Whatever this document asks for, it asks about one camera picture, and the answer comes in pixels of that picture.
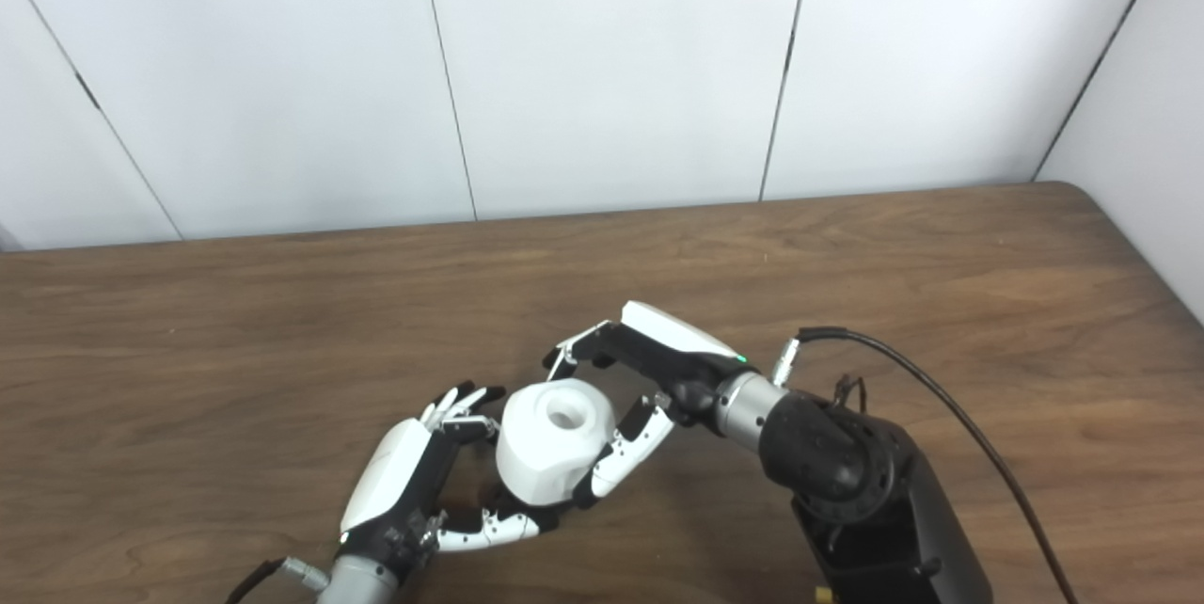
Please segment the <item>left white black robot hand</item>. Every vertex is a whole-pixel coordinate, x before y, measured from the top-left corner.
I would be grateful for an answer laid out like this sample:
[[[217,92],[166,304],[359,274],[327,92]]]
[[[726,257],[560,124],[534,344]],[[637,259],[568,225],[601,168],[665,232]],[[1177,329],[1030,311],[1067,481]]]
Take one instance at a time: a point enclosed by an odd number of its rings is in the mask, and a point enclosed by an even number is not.
[[[561,510],[526,505],[503,488],[482,508],[439,501],[461,450],[498,442],[498,420],[482,407],[504,393],[464,381],[386,432],[341,519],[337,563],[358,559],[403,582],[436,552],[500,547],[560,527]]]

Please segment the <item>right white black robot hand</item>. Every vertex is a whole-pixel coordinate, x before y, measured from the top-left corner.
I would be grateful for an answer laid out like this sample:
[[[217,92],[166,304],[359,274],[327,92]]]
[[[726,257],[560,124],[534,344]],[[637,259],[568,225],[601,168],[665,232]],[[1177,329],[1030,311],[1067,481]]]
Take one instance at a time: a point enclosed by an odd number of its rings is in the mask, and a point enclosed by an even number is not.
[[[657,387],[636,399],[576,482],[571,502],[578,509],[603,501],[678,425],[718,427],[720,389],[750,369],[734,348],[641,301],[627,301],[618,321],[597,322],[557,343],[542,365],[549,381],[576,377],[583,365],[622,365]]]

